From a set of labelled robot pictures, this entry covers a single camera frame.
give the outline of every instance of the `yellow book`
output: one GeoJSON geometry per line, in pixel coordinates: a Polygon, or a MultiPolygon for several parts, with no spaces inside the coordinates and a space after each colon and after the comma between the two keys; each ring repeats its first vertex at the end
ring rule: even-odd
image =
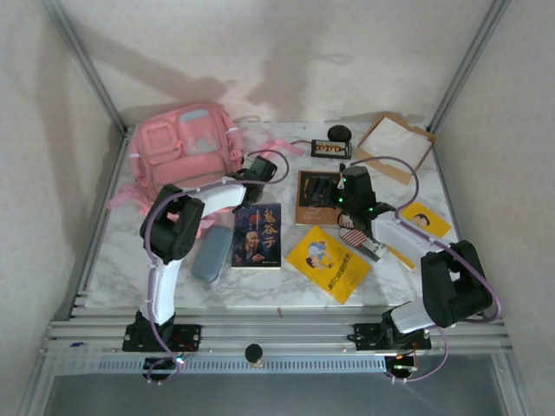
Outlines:
{"type": "MultiPolygon", "coordinates": [[[[419,226],[424,231],[429,232],[436,237],[445,237],[449,230],[451,230],[451,225],[447,221],[427,208],[422,202],[413,202],[407,208],[402,210],[401,215],[414,225],[419,226]]],[[[412,263],[393,247],[389,247],[389,251],[405,263],[409,269],[413,270],[416,267],[416,264],[412,263]]]]}
{"type": "Polygon", "coordinates": [[[287,261],[338,302],[345,303],[370,265],[320,227],[313,227],[287,261]]]}

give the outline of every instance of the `aluminum frame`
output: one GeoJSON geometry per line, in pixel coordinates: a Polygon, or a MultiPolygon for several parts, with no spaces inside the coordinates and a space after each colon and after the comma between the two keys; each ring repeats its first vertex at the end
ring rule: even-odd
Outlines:
{"type": "MultiPolygon", "coordinates": [[[[104,88],[101,78],[88,59],[61,5],[57,0],[42,0],[42,3],[53,24],[60,31],[95,96],[118,128],[123,139],[112,177],[103,196],[103,202],[105,202],[114,192],[121,165],[125,159],[128,143],[128,140],[125,139],[127,127],[121,121],[108,91],[104,88]]],[[[454,78],[430,121],[428,130],[436,132],[440,127],[509,3],[510,0],[492,1],[478,32],[463,56],[454,78]]],[[[449,201],[442,176],[441,182],[447,195],[447,201],[449,201]]],[[[57,373],[59,368],[54,363],[60,359],[60,352],[66,351],[74,343],[82,343],[80,347],[76,347],[71,352],[75,351],[75,354],[81,354],[83,360],[89,356],[93,357],[94,359],[91,358],[91,360],[94,361],[98,357],[125,360],[130,356],[144,358],[157,355],[129,354],[121,351],[122,336],[125,333],[125,327],[134,321],[135,309],[85,309],[83,307],[87,296],[88,280],[96,261],[108,214],[105,210],[100,210],[97,217],[95,233],[91,238],[88,255],[82,266],[79,291],[73,302],[71,316],[67,316],[69,318],[67,321],[64,321],[64,318],[58,318],[58,321],[50,323],[35,370],[31,375],[28,389],[20,406],[19,414],[21,415],[41,414],[41,409],[44,411],[54,378],[60,375],[57,373]]],[[[384,310],[386,308],[358,307],[177,309],[176,322],[203,325],[199,357],[239,357],[243,355],[246,345],[258,342],[271,356],[336,357],[338,360],[342,360],[344,357],[378,354],[372,351],[356,352],[354,344],[347,341],[346,335],[352,332],[354,323],[379,322],[384,310]]],[[[512,347],[503,321],[484,326],[462,323],[454,328],[448,328],[446,334],[452,354],[491,354],[495,363],[499,388],[503,393],[507,408],[516,409],[509,411],[509,414],[530,414],[526,410],[526,404],[523,404],[521,398],[519,399],[518,383],[515,382],[513,374],[513,372],[518,372],[518,369],[508,365],[507,354],[512,352],[512,347]]],[[[430,335],[432,350],[419,352],[419,354],[442,354],[444,347],[442,339],[434,331],[430,335]]]]}

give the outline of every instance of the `white wall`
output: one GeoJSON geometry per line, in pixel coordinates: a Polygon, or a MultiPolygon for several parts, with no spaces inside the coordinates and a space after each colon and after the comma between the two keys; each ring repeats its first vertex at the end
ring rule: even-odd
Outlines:
{"type": "Polygon", "coordinates": [[[490,0],[62,3],[129,124],[198,100],[276,121],[424,122],[490,0]]]}
{"type": "Polygon", "coordinates": [[[40,3],[0,14],[0,413],[14,414],[90,233],[109,124],[40,3]]]}
{"type": "Polygon", "coordinates": [[[554,19],[552,0],[513,1],[437,142],[540,415],[555,414],[554,19]]]}

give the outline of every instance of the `white paper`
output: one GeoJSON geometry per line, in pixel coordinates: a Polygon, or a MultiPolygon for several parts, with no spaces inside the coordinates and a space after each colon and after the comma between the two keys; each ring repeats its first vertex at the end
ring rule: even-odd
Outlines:
{"type": "MultiPolygon", "coordinates": [[[[411,132],[384,117],[360,148],[372,156],[395,156],[416,168],[431,146],[432,143],[423,134],[411,132]]],[[[410,173],[409,169],[400,163],[391,160],[384,160],[382,163],[410,173]]]]}

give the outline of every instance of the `gray eyeglass case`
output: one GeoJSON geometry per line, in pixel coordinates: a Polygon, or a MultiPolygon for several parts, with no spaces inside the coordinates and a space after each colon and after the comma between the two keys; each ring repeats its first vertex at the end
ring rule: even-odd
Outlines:
{"type": "Polygon", "coordinates": [[[191,273],[205,282],[216,280],[232,245],[233,231],[221,225],[210,227],[193,261],[191,273]]]}

